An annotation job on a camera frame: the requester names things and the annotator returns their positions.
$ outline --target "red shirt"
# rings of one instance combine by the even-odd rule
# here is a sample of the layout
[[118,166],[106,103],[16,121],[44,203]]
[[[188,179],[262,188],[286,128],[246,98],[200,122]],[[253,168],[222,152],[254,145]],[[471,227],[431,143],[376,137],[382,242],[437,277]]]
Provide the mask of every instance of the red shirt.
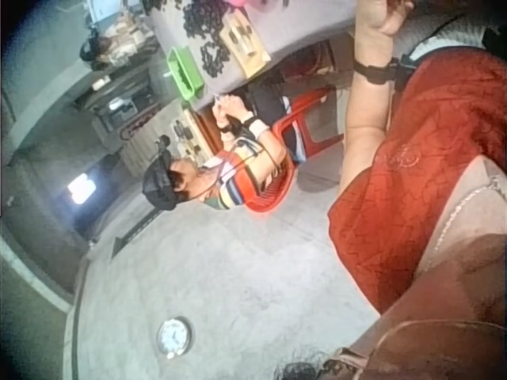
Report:
[[505,171],[506,118],[507,67],[483,51],[437,52],[411,78],[372,167],[329,211],[338,256],[380,313],[412,283],[470,162]]

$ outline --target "table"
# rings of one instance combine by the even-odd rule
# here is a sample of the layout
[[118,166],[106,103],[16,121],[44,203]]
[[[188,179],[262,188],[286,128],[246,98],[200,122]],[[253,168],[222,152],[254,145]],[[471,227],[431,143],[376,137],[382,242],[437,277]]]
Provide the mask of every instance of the table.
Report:
[[[182,7],[190,1],[183,0]],[[283,7],[283,0],[267,0],[266,5],[262,5],[262,0],[249,0],[244,9],[271,56],[272,61],[264,69],[268,70],[292,52],[351,26],[356,1],[290,0],[288,7]],[[193,39],[186,36],[183,12],[174,8],[171,0],[161,11],[152,9],[150,16],[155,35],[166,54],[172,47],[189,46],[196,60],[204,79],[204,91],[201,98],[192,101],[194,110],[199,111],[211,103],[214,94],[228,93],[248,82],[233,55],[217,78],[210,77],[201,69],[200,46],[205,41],[200,37]]]

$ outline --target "wristwatch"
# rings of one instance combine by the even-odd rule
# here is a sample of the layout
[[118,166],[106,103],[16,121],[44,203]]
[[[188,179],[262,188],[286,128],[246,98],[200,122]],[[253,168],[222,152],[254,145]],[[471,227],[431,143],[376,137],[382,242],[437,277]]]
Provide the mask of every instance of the wristwatch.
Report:
[[354,60],[354,70],[366,77],[374,85],[383,85],[387,81],[394,81],[398,72],[399,61],[393,58],[385,67],[365,66]]

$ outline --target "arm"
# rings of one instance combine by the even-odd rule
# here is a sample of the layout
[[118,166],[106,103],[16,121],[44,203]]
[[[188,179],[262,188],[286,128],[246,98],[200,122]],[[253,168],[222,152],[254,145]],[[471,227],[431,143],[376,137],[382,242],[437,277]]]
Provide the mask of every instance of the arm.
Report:
[[[355,58],[365,66],[385,67],[393,52],[393,35],[413,8],[405,0],[359,0],[356,16]],[[340,193],[373,158],[386,137],[391,106],[391,83],[374,85],[358,73],[345,118],[345,157]]]
[[220,139],[222,140],[223,149],[231,150],[236,140],[236,136],[232,132],[224,132],[223,129],[230,125],[226,113],[221,109],[220,104],[216,101],[212,108],[213,116],[216,120],[216,126],[220,129]]
[[[220,100],[220,105],[227,115],[238,119],[242,123],[254,116],[252,112],[246,109],[239,97],[223,97]],[[287,149],[261,120],[253,122],[250,126],[250,130],[252,129],[262,131],[258,134],[257,140],[264,147],[264,151],[248,166],[257,182],[262,183],[280,166],[287,155]]]

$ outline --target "black cap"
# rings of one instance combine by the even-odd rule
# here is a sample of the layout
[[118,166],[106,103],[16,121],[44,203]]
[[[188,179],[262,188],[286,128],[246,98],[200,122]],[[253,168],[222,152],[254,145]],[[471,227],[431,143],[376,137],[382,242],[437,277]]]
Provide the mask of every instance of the black cap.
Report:
[[143,194],[159,210],[172,211],[179,203],[179,197],[167,174],[172,160],[171,153],[164,150],[144,173]]

